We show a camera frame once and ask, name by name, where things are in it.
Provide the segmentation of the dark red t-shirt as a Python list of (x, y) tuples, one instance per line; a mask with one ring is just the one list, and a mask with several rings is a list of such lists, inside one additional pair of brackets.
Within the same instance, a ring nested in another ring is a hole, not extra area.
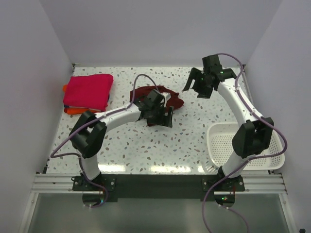
[[(165, 113), (167, 113), (172, 106), (173, 109), (179, 109), (183, 106), (184, 101), (179, 98), (179, 93), (174, 92), (170, 89), (167, 89), (166, 87), (162, 85), (158, 85), (158, 90), (160, 93), (170, 93), (171, 98), (167, 101), (167, 105), (165, 108)], [(140, 99), (143, 101), (144, 97), (147, 96), (153, 89), (156, 89), (155, 86), (142, 86), (135, 89), (135, 97), (134, 99)]]

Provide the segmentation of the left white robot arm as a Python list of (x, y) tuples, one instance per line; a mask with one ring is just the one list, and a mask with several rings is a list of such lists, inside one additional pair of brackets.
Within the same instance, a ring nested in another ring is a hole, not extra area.
[(128, 106), (97, 114), (87, 111), (80, 116), (69, 134), (69, 139), (81, 154), (85, 187), (89, 190), (100, 187), (101, 172), (98, 167), (97, 153), (102, 147), (105, 134), (114, 128), (142, 119), (151, 125), (171, 128), (173, 107), (170, 106), (166, 110), (170, 98), (170, 93), (152, 90), (143, 100), (136, 99)]

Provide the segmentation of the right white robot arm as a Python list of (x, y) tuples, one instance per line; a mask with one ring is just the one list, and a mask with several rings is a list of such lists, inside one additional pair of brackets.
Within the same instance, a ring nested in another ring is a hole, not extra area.
[(203, 69), (192, 68), (184, 91), (193, 89), (198, 98), (209, 99), (213, 91), (226, 101), (238, 123), (238, 131), (232, 139), (233, 152), (219, 168), (216, 184), (227, 191), (234, 184), (249, 159), (269, 148), (274, 122), (257, 113), (245, 93), (240, 89), (238, 76), (230, 68), (223, 68), (219, 55), (202, 59)]

